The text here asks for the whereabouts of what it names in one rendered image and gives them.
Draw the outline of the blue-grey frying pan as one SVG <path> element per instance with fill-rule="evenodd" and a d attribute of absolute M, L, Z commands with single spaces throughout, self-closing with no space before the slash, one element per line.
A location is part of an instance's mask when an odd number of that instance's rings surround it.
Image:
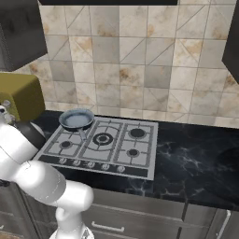
<path fill-rule="evenodd" d="M 77 108 L 67 110 L 59 117 L 59 122 L 68 132 L 79 133 L 82 141 L 87 139 L 85 131 L 94 121 L 94 114 L 89 109 Z"/>

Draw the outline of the grey gas hob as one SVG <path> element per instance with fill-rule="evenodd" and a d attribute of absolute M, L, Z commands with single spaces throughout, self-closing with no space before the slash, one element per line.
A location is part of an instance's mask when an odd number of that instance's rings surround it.
<path fill-rule="evenodd" d="M 145 180 L 154 178 L 156 122 L 97 117 L 85 134 L 87 139 L 82 141 L 78 133 L 58 127 L 35 159 L 72 170 Z M 66 158 L 67 162 L 60 164 L 60 158 Z M 80 165 L 73 165 L 74 160 L 81 160 Z M 95 162 L 95 166 L 89 168 L 88 162 Z M 110 165 L 107 171 L 102 169 L 104 163 Z M 124 166 L 125 171 L 119 173 L 118 166 Z"/>

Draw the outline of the grey cupboard door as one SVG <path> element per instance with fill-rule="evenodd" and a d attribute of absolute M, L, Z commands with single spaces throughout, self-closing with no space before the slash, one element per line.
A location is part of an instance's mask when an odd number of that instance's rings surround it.
<path fill-rule="evenodd" d="M 230 217 L 230 220 L 229 220 L 229 222 L 224 230 L 224 233 L 222 234 L 220 239 L 239 239 L 239 212 L 231 211 L 231 213 L 232 213 L 232 215 Z M 222 223 L 223 223 L 225 217 L 226 217 L 226 212 L 222 216 L 222 221 L 218 223 L 216 239 L 217 239 L 217 234 L 222 226 Z"/>

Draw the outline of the dark wall cupboard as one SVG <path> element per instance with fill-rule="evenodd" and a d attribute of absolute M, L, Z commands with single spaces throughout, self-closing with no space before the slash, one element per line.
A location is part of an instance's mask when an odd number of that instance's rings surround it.
<path fill-rule="evenodd" d="M 0 71 L 15 71 L 47 53 L 38 1 L 0 0 Z"/>
<path fill-rule="evenodd" d="M 239 84 L 239 0 L 237 0 L 222 61 Z"/>

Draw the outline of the olive yellow appliance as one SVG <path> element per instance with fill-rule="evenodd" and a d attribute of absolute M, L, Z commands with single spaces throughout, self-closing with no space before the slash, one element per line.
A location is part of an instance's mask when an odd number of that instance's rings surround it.
<path fill-rule="evenodd" d="M 16 121 L 35 120 L 45 111 L 40 82 L 35 75 L 0 73 L 0 105 L 10 102 L 7 112 Z"/>

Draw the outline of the plain grey drawer front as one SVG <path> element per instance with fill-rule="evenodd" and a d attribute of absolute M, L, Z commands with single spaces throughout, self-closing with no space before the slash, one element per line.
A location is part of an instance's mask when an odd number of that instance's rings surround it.
<path fill-rule="evenodd" d="M 127 193 L 94 189 L 94 202 L 151 215 L 182 219 L 184 204 Z"/>

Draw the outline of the dark grey base cupboards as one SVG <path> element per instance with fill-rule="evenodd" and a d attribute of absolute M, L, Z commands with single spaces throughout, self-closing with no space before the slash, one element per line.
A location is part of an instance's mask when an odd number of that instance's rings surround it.
<path fill-rule="evenodd" d="M 56 229 L 54 207 L 39 203 L 16 183 L 0 180 L 0 232 L 19 239 L 49 239 Z"/>

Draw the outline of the black range hood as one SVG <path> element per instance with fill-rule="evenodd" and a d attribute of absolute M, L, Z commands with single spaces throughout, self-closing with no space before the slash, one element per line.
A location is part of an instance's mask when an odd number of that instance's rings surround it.
<path fill-rule="evenodd" d="M 42 6 L 177 6 L 179 0 L 38 0 Z"/>

